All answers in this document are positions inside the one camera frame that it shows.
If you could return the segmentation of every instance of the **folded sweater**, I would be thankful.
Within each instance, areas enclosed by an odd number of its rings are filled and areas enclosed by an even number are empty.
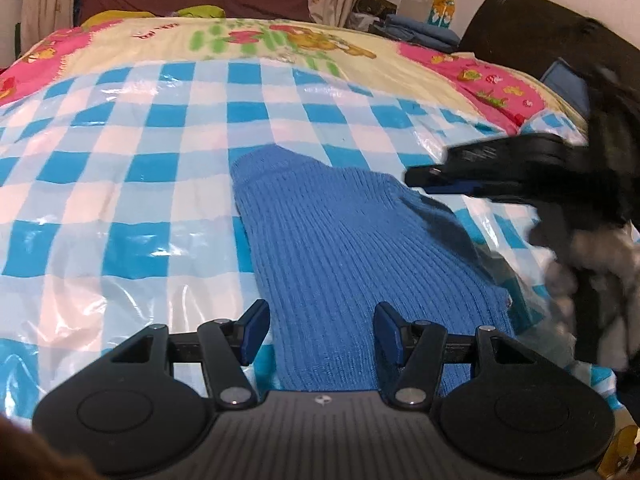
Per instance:
[[[241,157],[231,175],[284,389],[376,389],[380,301],[453,333],[491,324],[512,334],[507,292],[440,202],[388,174],[329,168],[275,145]],[[467,379],[468,369],[446,367],[442,389]]]

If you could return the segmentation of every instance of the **round silver pin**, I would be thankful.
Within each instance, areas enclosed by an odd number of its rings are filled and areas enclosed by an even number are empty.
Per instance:
[[[333,399],[331,397],[329,397],[328,395],[318,395],[314,399],[314,401],[317,402],[318,404],[320,404],[321,406],[326,406],[332,400]]]
[[[396,391],[396,400],[403,404],[420,404],[427,398],[427,394],[420,388],[402,388]]]
[[[222,393],[220,393],[220,400],[227,404],[242,404],[249,399],[251,399],[251,392],[239,386],[232,386],[231,388],[222,390]]]

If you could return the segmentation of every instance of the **blue ribbed sweater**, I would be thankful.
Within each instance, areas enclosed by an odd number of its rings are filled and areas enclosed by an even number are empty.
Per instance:
[[[453,333],[491,324],[512,334],[507,292],[441,203],[388,174],[329,168],[275,145],[241,157],[231,175],[285,389],[375,389],[380,301]],[[442,388],[467,379],[446,367]]]

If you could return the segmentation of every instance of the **dark wooden headboard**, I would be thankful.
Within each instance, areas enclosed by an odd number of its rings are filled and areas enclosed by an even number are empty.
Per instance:
[[[548,0],[485,0],[458,48],[541,78],[559,57],[599,63],[640,90],[640,50],[601,23]]]

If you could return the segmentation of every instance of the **checkered plastic sheet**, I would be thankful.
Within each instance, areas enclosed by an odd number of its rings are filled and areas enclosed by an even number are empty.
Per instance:
[[[555,114],[533,121],[575,133]],[[248,151],[275,142],[400,178],[444,146],[503,134],[257,59],[119,68],[0,108],[0,409],[29,419],[52,387],[149,323],[190,332],[258,298],[229,176]],[[516,332],[562,361],[566,341],[545,329],[549,253],[525,241],[532,210],[442,200],[510,290]],[[203,391],[192,372],[176,374]],[[278,387],[269,340],[246,372]]]

